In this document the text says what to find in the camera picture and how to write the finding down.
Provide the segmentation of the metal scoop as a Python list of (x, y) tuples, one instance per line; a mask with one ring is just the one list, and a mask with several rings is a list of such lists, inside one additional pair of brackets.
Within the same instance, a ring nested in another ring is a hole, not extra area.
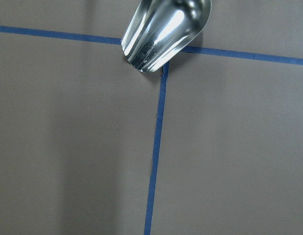
[(121, 46), (127, 61), (140, 72), (155, 72), (204, 29), (209, 0), (140, 1)]

